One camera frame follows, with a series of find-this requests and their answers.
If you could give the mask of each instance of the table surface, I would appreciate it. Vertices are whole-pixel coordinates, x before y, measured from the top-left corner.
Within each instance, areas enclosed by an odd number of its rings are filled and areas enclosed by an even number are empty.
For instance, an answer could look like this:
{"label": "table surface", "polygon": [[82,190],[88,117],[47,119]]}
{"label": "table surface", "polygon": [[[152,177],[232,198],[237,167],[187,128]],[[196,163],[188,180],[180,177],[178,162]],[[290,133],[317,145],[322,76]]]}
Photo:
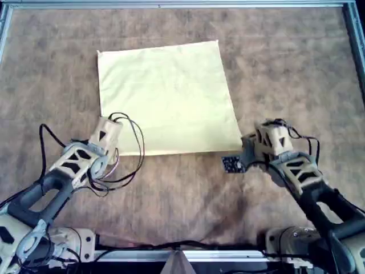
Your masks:
{"label": "table surface", "polygon": [[[93,132],[97,50],[215,39],[242,134],[256,120],[288,119],[319,138],[319,168],[364,207],[364,104],[340,8],[15,10],[0,65],[0,198],[38,178],[41,123],[64,142]],[[46,151],[50,166],[62,150],[46,137]],[[93,229],[112,245],[255,243],[270,227],[311,225],[268,175],[225,174],[221,155],[146,157],[128,187],[105,199],[78,192],[55,225]],[[118,174],[135,164],[121,158]]]}

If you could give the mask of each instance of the yellow cloth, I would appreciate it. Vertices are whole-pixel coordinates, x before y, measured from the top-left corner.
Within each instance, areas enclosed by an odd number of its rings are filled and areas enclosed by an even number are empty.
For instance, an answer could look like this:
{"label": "yellow cloth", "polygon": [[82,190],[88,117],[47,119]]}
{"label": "yellow cloth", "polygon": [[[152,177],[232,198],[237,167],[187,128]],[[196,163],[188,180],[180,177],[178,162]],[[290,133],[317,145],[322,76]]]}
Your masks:
{"label": "yellow cloth", "polygon": [[[102,116],[128,114],[143,131],[146,155],[241,149],[218,41],[102,52],[98,70]],[[122,121],[120,155],[138,155]]]}

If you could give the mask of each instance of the black circuit board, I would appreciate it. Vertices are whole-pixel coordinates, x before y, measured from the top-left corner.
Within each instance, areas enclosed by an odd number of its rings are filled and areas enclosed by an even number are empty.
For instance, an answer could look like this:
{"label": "black circuit board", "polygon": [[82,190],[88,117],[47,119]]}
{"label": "black circuit board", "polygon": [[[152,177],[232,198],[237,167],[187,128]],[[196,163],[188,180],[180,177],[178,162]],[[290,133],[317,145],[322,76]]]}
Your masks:
{"label": "black circuit board", "polygon": [[239,156],[222,157],[224,171],[226,173],[244,173],[244,165],[240,161]]}

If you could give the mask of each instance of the robotic arm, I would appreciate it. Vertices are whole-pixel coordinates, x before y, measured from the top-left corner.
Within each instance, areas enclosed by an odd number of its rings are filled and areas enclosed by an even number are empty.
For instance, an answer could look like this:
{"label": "robotic arm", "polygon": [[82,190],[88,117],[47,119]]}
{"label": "robotic arm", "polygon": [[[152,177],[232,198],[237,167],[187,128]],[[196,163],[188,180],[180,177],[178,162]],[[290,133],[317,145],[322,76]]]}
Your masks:
{"label": "robotic arm", "polygon": [[[95,235],[88,229],[77,231],[64,228],[48,231],[48,227],[75,190],[87,184],[89,178],[101,178],[107,165],[114,164],[121,127],[121,123],[101,117],[87,144],[70,143],[40,181],[0,206],[1,274],[18,273],[21,267],[46,265],[55,257],[73,256],[72,250],[81,244],[81,237],[77,244],[72,239],[75,237],[72,234],[75,233],[89,233],[90,236],[86,238],[89,241],[93,239],[91,242],[95,243]],[[31,207],[51,190],[58,192],[48,205],[39,212],[32,211]],[[87,261],[89,258],[92,260],[93,256],[83,258]]]}
{"label": "robotic arm", "polygon": [[[338,190],[329,186],[318,170],[318,158],[293,150],[291,138],[300,136],[284,120],[268,120],[256,124],[255,132],[242,138],[241,155],[223,157],[226,172],[245,173],[251,166],[260,166],[272,180],[286,187],[313,223],[315,230],[272,229],[266,234],[268,253],[302,255],[314,265],[330,273],[365,273],[365,217],[361,209],[347,201]],[[326,204],[342,223],[331,222],[318,203]]]}

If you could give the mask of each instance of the square cloth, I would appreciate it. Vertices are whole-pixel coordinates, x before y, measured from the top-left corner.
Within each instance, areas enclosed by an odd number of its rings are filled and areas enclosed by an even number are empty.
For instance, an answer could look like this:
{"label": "square cloth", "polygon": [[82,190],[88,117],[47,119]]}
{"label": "square cloth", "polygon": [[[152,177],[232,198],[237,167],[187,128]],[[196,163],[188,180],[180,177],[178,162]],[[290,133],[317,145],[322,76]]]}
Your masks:
{"label": "square cloth", "polygon": [[[241,150],[218,41],[98,53],[102,116],[124,112],[145,154]],[[139,155],[126,120],[120,155]]]}

